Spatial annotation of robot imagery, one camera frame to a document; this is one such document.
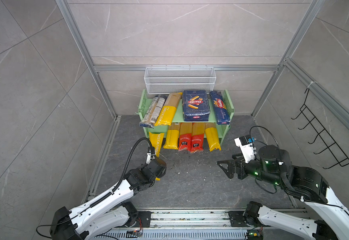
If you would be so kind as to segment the yellow spaghetti package underneath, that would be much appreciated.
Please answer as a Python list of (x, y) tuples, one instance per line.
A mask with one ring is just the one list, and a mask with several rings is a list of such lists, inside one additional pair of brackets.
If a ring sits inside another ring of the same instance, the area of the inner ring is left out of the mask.
[(155, 134), (155, 133), (149, 132), (149, 140), (152, 146), (154, 147), (156, 157), (159, 157), (163, 139), (164, 139), (164, 133)]

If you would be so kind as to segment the red spaghetti package front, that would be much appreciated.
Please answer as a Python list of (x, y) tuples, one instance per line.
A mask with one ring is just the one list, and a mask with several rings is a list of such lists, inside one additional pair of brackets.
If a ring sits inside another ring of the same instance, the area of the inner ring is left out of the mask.
[(191, 153), (202, 152), (204, 150), (205, 123), (193, 123), (191, 137)]

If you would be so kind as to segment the red spaghetti package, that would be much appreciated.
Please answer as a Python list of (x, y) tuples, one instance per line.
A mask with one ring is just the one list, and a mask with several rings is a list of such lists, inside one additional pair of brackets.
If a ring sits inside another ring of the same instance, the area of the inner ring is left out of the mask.
[(191, 153), (202, 152), (204, 150), (205, 123), (193, 123), (191, 137)]
[(193, 123), (181, 123), (179, 135), (179, 151), (190, 151), (192, 141), (192, 127)]

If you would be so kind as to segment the blue Barilla spaghetti box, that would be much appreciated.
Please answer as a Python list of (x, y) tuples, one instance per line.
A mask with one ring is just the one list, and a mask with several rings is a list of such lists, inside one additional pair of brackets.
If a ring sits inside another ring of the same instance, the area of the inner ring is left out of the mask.
[(231, 123), (228, 109), (224, 103), (221, 92), (211, 91), (210, 92), (211, 102), (218, 125), (229, 125)]

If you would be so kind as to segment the yellow Pastatime spaghetti package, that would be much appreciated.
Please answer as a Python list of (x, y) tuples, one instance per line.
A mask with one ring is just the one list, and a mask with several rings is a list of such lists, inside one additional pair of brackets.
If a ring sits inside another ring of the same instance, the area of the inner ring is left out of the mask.
[(160, 115), (156, 120), (156, 123), (154, 125), (155, 127), (171, 125), (181, 98), (182, 98), (182, 93), (170, 93), (168, 95), (161, 109)]

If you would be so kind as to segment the clear brown spaghetti package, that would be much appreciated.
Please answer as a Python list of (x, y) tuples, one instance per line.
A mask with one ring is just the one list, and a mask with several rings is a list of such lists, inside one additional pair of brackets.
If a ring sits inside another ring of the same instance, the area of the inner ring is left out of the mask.
[(156, 95), (145, 113), (143, 119), (140, 121), (139, 126), (145, 128), (154, 128), (156, 120), (160, 115), (161, 109), (167, 99), (167, 95)]

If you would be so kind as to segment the blue Barilla pasta bag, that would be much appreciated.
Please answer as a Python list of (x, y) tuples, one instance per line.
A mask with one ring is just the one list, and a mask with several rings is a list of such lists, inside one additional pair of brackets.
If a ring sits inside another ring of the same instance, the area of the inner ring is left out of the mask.
[(185, 122), (207, 122), (209, 120), (210, 106), (205, 90), (185, 90), (182, 99)]

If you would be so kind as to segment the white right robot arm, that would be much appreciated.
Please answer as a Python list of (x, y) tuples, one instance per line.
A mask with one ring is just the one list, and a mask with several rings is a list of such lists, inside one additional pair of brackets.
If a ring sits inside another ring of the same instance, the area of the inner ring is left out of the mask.
[(234, 216), (234, 220), (254, 227), (275, 227), (306, 240), (349, 240), (349, 211), (318, 171), (292, 165), (289, 153), (273, 145), (258, 152), (252, 145), (241, 150), (231, 160), (217, 162), (228, 178), (237, 175), (240, 180), (253, 177), (270, 183), (309, 206), (320, 219), (298, 218), (251, 201), (242, 217)]

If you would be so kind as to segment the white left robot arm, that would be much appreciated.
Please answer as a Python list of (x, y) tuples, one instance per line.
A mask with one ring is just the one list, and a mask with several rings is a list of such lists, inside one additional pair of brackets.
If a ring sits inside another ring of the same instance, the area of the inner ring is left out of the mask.
[(166, 172), (166, 163), (154, 158), (128, 171), (116, 184), (94, 199), (68, 210), (62, 207), (54, 214), (49, 234), (53, 240), (89, 240), (115, 227), (132, 226), (137, 210), (127, 200), (148, 189)]

